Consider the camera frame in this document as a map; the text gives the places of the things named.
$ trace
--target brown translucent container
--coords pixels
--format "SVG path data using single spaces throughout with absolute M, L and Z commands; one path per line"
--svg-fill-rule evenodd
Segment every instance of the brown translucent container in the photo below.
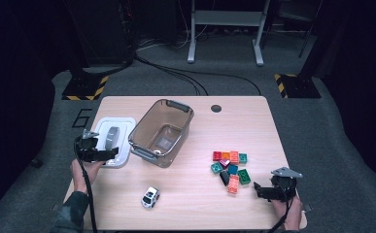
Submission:
M 129 134 L 131 152 L 161 168 L 169 167 L 188 137 L 193 109 L 160 99 Z

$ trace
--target person's hand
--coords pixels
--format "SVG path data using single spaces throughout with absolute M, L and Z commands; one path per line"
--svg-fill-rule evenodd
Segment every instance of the person's hand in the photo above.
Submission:
M 271 200 L 271 202 L 276 215 L 282 217 L 287 210 L 287 203 L 278 200 Z M 300 221 L 302 220 L 302 202 L 298 196 L 294 196 L 293 202 L 290 200 L 289 203 L 291 204 L 291 208 L 284 223 L 285 230 L 299 230 Z
M 82 162 L 85 170 L 87 171 L 88 179 L 90 184 L 92 184 L 97 177 L 100 167 L 103 165 L 104 161 L 98 161 L 93 163 Z M 70 165 L 70 170 L 72 171 L 74 190 L 87 193 L 87 187 L 85 185 L 84 172 L 82 171 L 79 161 L 75 158 Z

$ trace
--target orange block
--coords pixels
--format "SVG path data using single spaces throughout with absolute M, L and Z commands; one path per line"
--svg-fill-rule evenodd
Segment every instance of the orange block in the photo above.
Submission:
M 231 151 L 230 152 L 230 163 L 238 165 L 239 164 L 239 152 Z
M 227 186 L 227 192 L 236 194 L 238 193 L 238 186 L 239 186 L 239 176 L 238 175 L 230 175 L 229 177 L 229 185 Z
M 222 152 L 222 159 L 230 160 L 230 152 Z

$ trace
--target colorful building block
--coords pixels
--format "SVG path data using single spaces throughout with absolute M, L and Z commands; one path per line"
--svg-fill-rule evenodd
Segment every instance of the colorful building block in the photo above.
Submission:
M 226 171 L 221 171 L 219 176 L 221 177 L 223 184 L 227 186 L 229 184 L 229 174 L 227 174 Z
M 248 155 L 245 153 L 239 153 L 239 163 L 245 164 L 248 162 Z
M 230 163 L 235 164 L 235 165 L 239 164 L 239 152 L 238 151 L 230 152 Z
M 227 168 L 227 173 L 229 175 L 237 175 L 237 173 L 238 173 L 238 166 L 230 164 L 229 167 Z
M 227 192 L 234 193 L 234 194 L 238 193 L 238 186 L 239 186 L 239 176 L 230 175 L 229 185 L 227 186 Z
M 221 164 L 223 169 L 226 169 L 230 164 L 230 160 L 229 159 L 222 159 L 222 160 L 219 161 L 219 163 Z
M 238 176 L 240 184 L 248 184 L 251 182 L 251 178 L 249 177 L 248 171 L 246 171 L 246 169 L 239 170 Z
M 222 166 L 219 162 L 212 164 L 211 169 L 212 169 L 212 172 L 214 174 L 217 174 L 217 173 L 223 171 L 223 168 L 222 168 Z
M 230 160 L 230 152 L 222 152 L 222 159 Z
M 219 161 L 222 159 L 222 153 L 220 151 L 214 151 L 213 160 Z

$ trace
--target black cable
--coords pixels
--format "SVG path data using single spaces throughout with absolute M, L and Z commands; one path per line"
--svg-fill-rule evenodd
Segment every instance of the black cable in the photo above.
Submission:
M 91 218 L 91 227 L 93 229 L 93 233 L 97 233 L 97 226 L 96 226 L 96 217 L 94 214 L 94 205 L 93 205 L 93 192 L 91 191 L 91 184 L 90 180 L 88 179 L 87 171 L 85 170 L 84 164 L 82 163 L 81 159 L 78 157 L 78 152 L 76 151 L 76 144 L 81 140 L 81 137 L 77 137 L 74 143 L 74 151 L 76 159 L 79 162 L 79 165 L 82 168 L 84 178 L 85 178 L 85 186 L 87 188 L 87 196 L 88 196 L 88 205 L 90 207 L 90 218 Z
M 118 67 L 118 68 L 115 68 L 115 69 L 112 69 L 112 70 L 108 70 L 108 71 L 103 71 L 103 72 L 98 72 L 98 73 L 90 73 L 91 75 L 97 75 L 97 76 L 110 76 L 110 75 L 113 75 L 121 70 L 124 70 L 126 69 L 127 67 L 129 67 L 131 64 L 133 63 L 133 60 L 128 60 L 128 61 L 124 61 L 123 64 L 121 64 L 122 66 Z
M 156 45 L 156 42 L 158 42 L 160 44 L 164 44 L 164 41 L 162 41 L 160 39 L 157 39 L 157 38 L 149 38 L 148 39 L 148 38 L 146 38 L 146 39 L 141 39 L 139 41 L 137 48 L 138 49 L 148 48 L 148 47 Z
M 218 74 L 218 73 L 189 71 L 189 70 L 182 70 L 182 69 L 176 69 L 176 68 L 161 66 L 161 65 L 153 64 L 153 63 L 149 62 L 148 60 L 146 60 L 146 59 L 144 59 L 140 56 L 137 56 L 137 55 L 135 56 L 135 60 L 141 61 L 142 63 L 148 64 L 148 65 L 153 65 L 157 69 L 161 68 L 161 69 L 167 69 L 167 70 L 178 71 L 178 72 L 187 72 L 187 73 L 192 73 L 192 74 L 197 74 L 197 75 L 223 76 L 223 77 L 231 77 L 231 78 L 235 78 L 235 79 L 239 79 L 239 80 L 244 80 L 244 81 L 249 82 L 251 85 L 253 85 L 257 89 L 259 96 L 262 95 L 259 87 L 254 82 L 250 81 L 249 79 L 243 78 L 243 77 L 234 76 L 234 75 L 226 75 L 226 74 Z
M 284 191 L 284 196 L 285 196 L 285 200 L 287 200 L 287 209 L 285 210 L 285 213 L 284 215 L 279 219 L 279 221 L 268 231 L 268 233 L 273 233 L 275 232 L 276 229 L 278 229 L 281 225 L 283 225 L 285 223 L 285 220 L 287 219 L 288 217 L 288 212 L 290 211 L 291 209 L 291 204 L 293 203 L 293 198 L 291 200 L 291 204 L 288 200 L 288 195 L 287 195 L 287 192 L 285 191 L 285 189 L 281 186 L 280 183 L 277 183 L 277 185 Z
M 175 76 L 176 78 L 178 79 L 181 79 L 181 80 L 184 80 L 190 84 L 193 85 L 193 87 L 195 88 L 195 91 L 196 91 L 196 95 L 199 94 L 200 95 L 200 90 L 196 87 L 195 83 L 198 84 L 206 93 L 206 95 L 209 95 L 208 91 L 206 90 L 206 88 L 200 83 L 198 82 L 197 80 L 195 80 L 194 78 L 192 77 L 189 77 L 187 75 L 184 75 L 184 74 L 181 74 L 181 73 L 178 73 L 176 72 L 174 69 L 171 69 L 171 68 L 168 68 L 168 67 L 165 67 L 165 66 L 160 66 L 160 65 L 157 65 L 157 64 L 154 64 L 154 63 L 151 63 L 150 61 L 148 61 L 147 59 L 145 58 L 142 58 L 138 55 L 135 55 L 135 60 L 137 61 L 140 61 L 144 64 L 147 64 L 147 65 L 150 65 L 150 66 L 153 66 L 155 67 L 156 69 L 158 70 L 161 70 L 163 72 L 166 72 L 170 75 L 173 75 Z

